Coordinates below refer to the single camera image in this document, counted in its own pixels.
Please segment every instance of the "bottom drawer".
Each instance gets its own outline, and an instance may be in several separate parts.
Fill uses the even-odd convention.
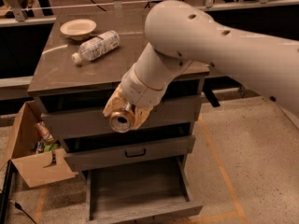
[[[87,223],[159,223],[198,215],[178,158],[88,173]]]

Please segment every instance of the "closed drawer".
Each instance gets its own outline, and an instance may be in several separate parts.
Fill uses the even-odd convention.
[[[199,95],[169,99],[157,105],[140,129],[195,122],[201,106]],[[56,139],[114,133],[103,116],[103,109],[81,109],[76,111],[43,114],[47,127]]]
[[[198,215],[176,157],[89,171],[87,223],[161,223]]]
[[[72,171],[80,172],[139,161],[150,161],[185,155],[192,153],[194,143],[195,136],[189,135],[134,145],[67,153],[64,159]]]

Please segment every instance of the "cabinet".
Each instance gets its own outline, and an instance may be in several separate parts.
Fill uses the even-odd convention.
[[[208,69],[193,62],[139,130],[115,133],[102,111],[147,44],[146,11],[89,16],[103,32],[118,32],[121,46],[76,67],[71,55],[79,43],[61,37],[59,28],[84,15],[58,18],[28,89],[67,150],[70,169],[86,175],[87,222],[151,223],[198,214],[201,204],[192,199],[183,167],[195,143],[192,128]]]

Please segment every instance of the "bottle cap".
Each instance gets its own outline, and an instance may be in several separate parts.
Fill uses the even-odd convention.
[[[77,52],[72,55],[72,59],[76,65],[80,65],[82,63],[82,59]]]

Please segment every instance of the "open box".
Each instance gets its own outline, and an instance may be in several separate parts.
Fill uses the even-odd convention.
[[[35,127],[40,121],[40,110],[35,102],[25,103],[14,120],[7,150],[0,168],[9,160],[17,168],[29,188],[54,183],[76,176],[64,160],[65,150],[55,150],[56,163],[52,163],[52,152],[32,155],[35,143],[41,138]]]
[[[87,223],[161,223],[198,215],[178,157],[90,170]]]

